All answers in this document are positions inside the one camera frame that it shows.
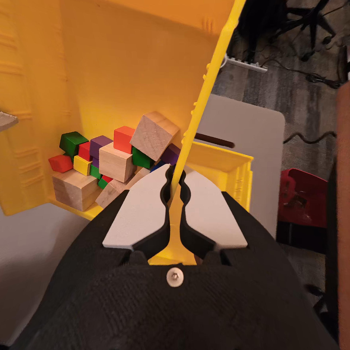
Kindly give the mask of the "red plastic container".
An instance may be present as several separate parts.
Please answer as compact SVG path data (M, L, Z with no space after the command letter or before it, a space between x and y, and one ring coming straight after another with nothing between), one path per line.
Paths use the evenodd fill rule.
M296 168L283 170L278 221L325 229L327 190L327 180Z

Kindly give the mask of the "pile of wooden cubes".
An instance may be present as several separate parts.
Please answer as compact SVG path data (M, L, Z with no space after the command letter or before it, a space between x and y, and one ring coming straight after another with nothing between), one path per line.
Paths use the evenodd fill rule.
M168 151L180 128L160 112L144 114L137 127L114 130L113 140L99 136L77 145L74 161L66 155L50 159L55 200L80 212L106 208L124 190L145 177Z

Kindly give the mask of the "white power strip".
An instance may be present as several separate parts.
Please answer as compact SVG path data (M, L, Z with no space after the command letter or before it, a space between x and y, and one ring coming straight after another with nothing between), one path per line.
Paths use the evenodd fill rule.
M245 68L245 69L260 72L260 73L266 73L268 71L268 68L266 66L260 65L258 62L248 63L248 62L242 61L241 59L229 57L227 54L225 54L223 61L221 63L220 69L222 69L227 64L235 65L237 67Z

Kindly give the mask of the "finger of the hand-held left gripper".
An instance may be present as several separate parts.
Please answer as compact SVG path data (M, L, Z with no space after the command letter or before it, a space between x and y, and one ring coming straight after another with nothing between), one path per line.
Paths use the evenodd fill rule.
M18 124L19 120L16 116L0 112L0 132L5 131Z

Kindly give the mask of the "yellow plastic box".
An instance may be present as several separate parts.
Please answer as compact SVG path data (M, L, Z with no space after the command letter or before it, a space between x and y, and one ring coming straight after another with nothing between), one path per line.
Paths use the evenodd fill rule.
M204 143L193 142L186 165L227 192L250 211L253 157Z
M1 1L1 209L53 198L61 135L203 114L245 1Z

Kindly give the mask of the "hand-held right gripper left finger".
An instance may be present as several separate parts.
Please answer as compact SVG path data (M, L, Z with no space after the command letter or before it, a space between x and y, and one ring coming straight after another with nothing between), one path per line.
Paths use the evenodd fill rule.
M174 167L165 164L135 183L126 194L103 247L141 251L147 259L170 240L168 201Z

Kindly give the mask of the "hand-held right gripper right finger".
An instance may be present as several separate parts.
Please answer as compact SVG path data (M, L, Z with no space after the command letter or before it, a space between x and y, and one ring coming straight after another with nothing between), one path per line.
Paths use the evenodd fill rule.
M209 179L188 166L179 184L183 202L180 239L195 256L248 246L222 191Z

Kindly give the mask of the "black office chair base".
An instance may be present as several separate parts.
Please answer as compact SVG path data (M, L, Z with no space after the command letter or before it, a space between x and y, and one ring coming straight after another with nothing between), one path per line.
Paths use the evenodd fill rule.
M297 27L300 27L300 31L309 27L311 48L301 57L301 61L308 61L315 53L317 26L330 34L323 40L325 45L336 35L321 14L327 3L327 0L321 0L313 8L297 8L288 7L287 1L282 0L247 0L237 26L240 36L247 39L248 43L246 62L253 63L260 36L272 34L269 38L272 43L280 35Z

